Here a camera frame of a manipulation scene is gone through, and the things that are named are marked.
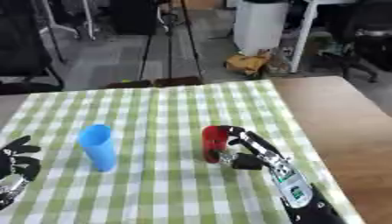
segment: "chair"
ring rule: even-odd
[[[0,1],[0,76],[24,77],[22,82],[2,83],[0,95],[57,92],[64,81],[52,67],[44,47],[30,1]],[[58,85],[32,82],[51,74]]]
[[[331,14],[326,28],[343,45],[342,54],[324,52],[323,56],[338,62],[343,78],[348,80],[349,69],[356,68],[370,75],[369,82],[377,82],[377,72],[361,64],[361,58],[382,70],[392,70],[388,61],[392,56],[391,12],[391,0],[359,0]]]

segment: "gray carpet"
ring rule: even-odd
[[[234,20],[233,12],[192,10],[191,19],[205,83],[245,80],[246,77],[243,75],[228,72],[222,66],[223,61],[236,51],[232,39],[209,39],[228,33]],[[102,31],[97,34],[98,39],[94,42],[87,38],[78,41],[72,34],[56,31],[61,51],[68,59],[66,66],[55,59],[53,45],[48,35],[44,36],[45,44],[55,59],[54,65],[66,81],[66,90],[97,89],[111,82],[137,80],[146,37],[116,36],[111,35],[105,26],[101,29]],[[145,79],[167,77],[166,43],[166,37],[162,29],[159,29],[151,45],[144,73]],[[197,75],[184,25],[178,26],[175,31],[173,60],[174,77]],[[320,70],[310,72],[307,63],[305,56],[298,74],[286,74],[283,77],[339,75],[338,70],[327,73]],[[352,75],[350,82],[392,116],[392,74],[380,71],[380,80],[375,84],[367,83],[367,76],[362,72],[353,70]]]

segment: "robotic hand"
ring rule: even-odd
[[[226,125],[206,127],[202,136],[203,155],[208,163],[222,163],[243,170],[261,170],[267,166],[292,223],[345,223],[321,192],[308,184],[305,176],[261,136]],[[252,154],[230,154],[226,150],[228,137],[236,137],[228,144],[242,144]]]
[[[23,136],[0,149],[0,179],[3,180],[12,174],[21,176],[11,187],[0,185],[0,210],[12,204],[14,199],[39,174],[41,168],[39,160],[19,156],[22,153],[40,151],[38,146],[25,145],[30,139],[30,136]]]

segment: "tablecloth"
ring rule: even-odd
[[[112,129],[112,171],[96,171],[77,144],[93,123]],[[347,223],[363,223],[268,80],[31,94],[0,144],[31,135],[42,170],[0,223],[290,223],[266,169],[203,160],[200,133],[220,124],[271,141]]]

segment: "plastic cup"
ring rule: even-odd
[[[107,172],[115,166],[116,155],[110,138],[110,127],[103,124],[86,127],[79,134],[79,144],[99,172]]]

